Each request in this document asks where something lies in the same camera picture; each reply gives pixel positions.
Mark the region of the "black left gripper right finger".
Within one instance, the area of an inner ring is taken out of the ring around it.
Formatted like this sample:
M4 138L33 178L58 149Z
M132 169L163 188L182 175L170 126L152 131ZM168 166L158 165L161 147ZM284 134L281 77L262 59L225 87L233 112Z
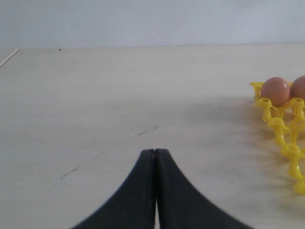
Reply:
M155 150L161 229L249 229L203 196L179 169L169 150Z

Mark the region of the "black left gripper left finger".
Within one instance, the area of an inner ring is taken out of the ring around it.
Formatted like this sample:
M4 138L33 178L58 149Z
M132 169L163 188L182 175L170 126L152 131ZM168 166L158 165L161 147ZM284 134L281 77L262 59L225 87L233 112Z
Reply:
M75 229L153 229L155 193L153 149L143 150L117 191Z

